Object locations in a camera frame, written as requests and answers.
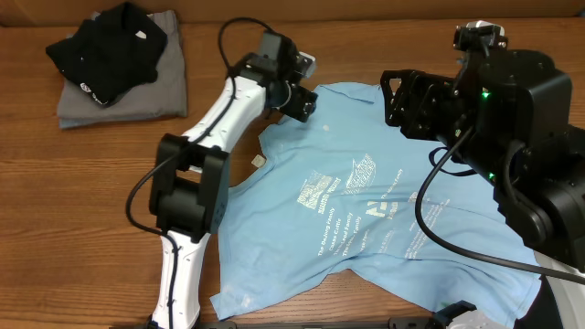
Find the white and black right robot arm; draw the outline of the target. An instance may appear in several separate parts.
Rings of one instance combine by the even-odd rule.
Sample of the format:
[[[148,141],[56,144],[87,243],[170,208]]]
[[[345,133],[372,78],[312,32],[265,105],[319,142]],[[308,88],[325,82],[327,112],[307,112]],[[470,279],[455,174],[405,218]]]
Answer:
[[[546,54],[466,46],[458,75],[386,70],[385,120],[439,141],[494,190],[506,224],[537,254],[567,328],[584,325],[584,131],[569,123],[572,82]]]

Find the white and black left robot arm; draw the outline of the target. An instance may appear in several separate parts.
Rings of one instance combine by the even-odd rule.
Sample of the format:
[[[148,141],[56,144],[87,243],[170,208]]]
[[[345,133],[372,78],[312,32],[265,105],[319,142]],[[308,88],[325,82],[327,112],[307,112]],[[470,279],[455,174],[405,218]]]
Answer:
[[[163,265],[148,327],[195,327],[205,249],[227,210],[230,153],[267,110],[299,122],[309,119],[317,96],[300,81],[314,68],[314,57],[288,37],[266,30],[259,50],[229,68],[224,89],[206,115],[182,135],[161,139],[149,210],[162,233]]]

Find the grey folded garment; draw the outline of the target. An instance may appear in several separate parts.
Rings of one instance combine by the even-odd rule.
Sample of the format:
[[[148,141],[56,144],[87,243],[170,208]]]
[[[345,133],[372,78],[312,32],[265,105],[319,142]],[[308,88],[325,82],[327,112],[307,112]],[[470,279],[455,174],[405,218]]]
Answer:
[[[166,10],[149,17],[167,34],[167,45],[156,66],[157,80],[130,89],[109,107],[101,107],[67,80],[57,108],[59,128],[187,116],[186,68],[176,14]]]

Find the small white paper tag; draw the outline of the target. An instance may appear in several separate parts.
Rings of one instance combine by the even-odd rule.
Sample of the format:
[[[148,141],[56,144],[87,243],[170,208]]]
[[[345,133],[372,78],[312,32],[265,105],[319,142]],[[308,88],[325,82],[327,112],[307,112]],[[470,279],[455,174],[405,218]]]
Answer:
[[[262,168],[266,164],[266,159],[262,155],[257,154],[251,163],[257,168]]]

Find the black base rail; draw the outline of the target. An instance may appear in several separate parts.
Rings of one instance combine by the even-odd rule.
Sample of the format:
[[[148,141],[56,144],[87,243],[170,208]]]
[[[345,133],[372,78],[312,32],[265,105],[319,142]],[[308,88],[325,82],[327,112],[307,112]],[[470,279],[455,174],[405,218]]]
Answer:
[[[393,317],[383,322],[308,322],[238,324],[232,321],[207,322],[196,329],[446,329],[450,321],[439,316]]]

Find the brown cardboard back panel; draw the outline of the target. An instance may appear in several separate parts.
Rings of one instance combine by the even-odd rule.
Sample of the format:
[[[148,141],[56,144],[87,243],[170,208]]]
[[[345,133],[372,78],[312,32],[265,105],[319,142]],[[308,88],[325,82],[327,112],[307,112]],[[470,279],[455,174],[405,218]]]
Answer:
[[[574,16],[584,0],[132,0],[148,13],[173,10],[183,23],[234,16],[267,22]],[[1,0],[6,27],[76,26],[122,0]]]

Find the light blue printed t-shirt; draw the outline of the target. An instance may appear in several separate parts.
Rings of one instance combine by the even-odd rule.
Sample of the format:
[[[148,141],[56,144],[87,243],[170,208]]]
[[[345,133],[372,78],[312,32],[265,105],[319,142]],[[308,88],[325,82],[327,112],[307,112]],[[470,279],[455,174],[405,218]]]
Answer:
[[[351,270],[430,311],[466,301],[505,326],[523,317],[540,290],[537,275],[457,255],[417,224],[423,218],[455,245],[533,263],[492,186],[448,164],[422,190],[436,143],[386,125],[380,87],[346,82],[316,92],[307,122],[283,118],[261,133],[266,164],[229,191],[217,316],[257,311]]]

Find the black folded polo shirt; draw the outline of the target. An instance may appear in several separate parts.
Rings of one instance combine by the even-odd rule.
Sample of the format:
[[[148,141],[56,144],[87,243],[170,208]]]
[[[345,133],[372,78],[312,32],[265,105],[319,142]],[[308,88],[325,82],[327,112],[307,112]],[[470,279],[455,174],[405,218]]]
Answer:
[[[46,47],[64,78],[101,107],[157,80],[167,34],[140,7],[124,2],[85,19],[72,35]]]

